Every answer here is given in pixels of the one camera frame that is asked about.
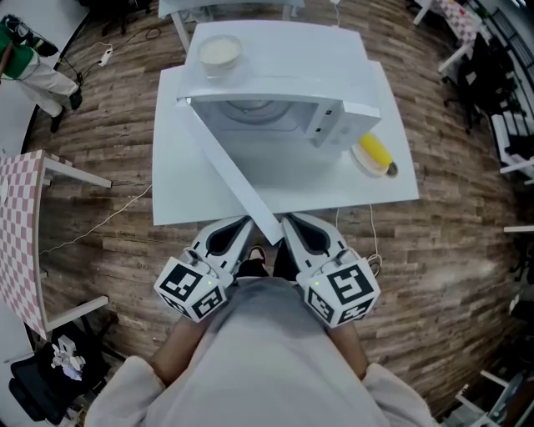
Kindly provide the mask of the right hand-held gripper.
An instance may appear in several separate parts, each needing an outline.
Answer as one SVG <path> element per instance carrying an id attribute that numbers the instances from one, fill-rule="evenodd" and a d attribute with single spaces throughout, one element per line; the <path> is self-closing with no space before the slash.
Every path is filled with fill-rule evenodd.
<path id="1" fill-rule="evenodd" d="M 313 215 L 287 213 L 282 227 L 299 271 L 296 281 L 304 291 L 304 303 L 319 320 L 341 326 L 364 318 L 380 296 L 368 261 L 344 249 L 346 242 L 337 228 Z M 324 255 L 331 254 L 337 255 L 324 262 Z"/>

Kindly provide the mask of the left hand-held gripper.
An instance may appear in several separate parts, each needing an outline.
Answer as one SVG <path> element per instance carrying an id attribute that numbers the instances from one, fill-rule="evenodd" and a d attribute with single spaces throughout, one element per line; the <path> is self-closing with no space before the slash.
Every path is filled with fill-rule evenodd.
<path id="1" fill-rule="evenodd" d="M 221 219 L 204 227 L 178 259 L 171 257 L 154 284 L 159 297 L 184 317 L 200 323 L 227 301 L 225 290 L 244 259 L 254 221 Z"/>

